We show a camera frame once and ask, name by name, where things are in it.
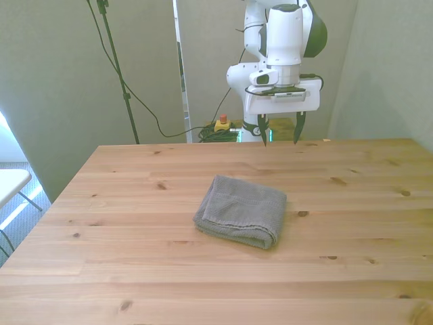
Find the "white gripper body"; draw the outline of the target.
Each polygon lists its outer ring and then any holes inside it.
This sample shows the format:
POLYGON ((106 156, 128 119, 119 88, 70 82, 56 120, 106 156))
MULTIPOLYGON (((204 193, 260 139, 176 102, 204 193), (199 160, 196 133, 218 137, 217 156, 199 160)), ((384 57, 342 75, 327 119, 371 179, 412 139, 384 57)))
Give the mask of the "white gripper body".
POLYGON ((310 112, 320 106, 321 79, 302 79, 289 88, 249 86, 244 108, 248 114, 310 112))

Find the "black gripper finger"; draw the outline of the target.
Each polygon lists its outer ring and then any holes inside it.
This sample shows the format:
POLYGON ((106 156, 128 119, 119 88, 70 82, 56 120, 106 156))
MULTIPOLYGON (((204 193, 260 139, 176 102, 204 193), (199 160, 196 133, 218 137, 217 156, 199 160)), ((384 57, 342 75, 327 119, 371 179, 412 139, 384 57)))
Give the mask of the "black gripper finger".
POLYGON ((267 129, 269 128, 269 122, 266 114, 259 114, 257 116, 258 128, 263 144, 267 145, 267 129))
POLYGON ((304 124, 306 120, 306 112, 296 113, 296 126, 294 128, 293 142, 297 144, 304 129, 304 124))

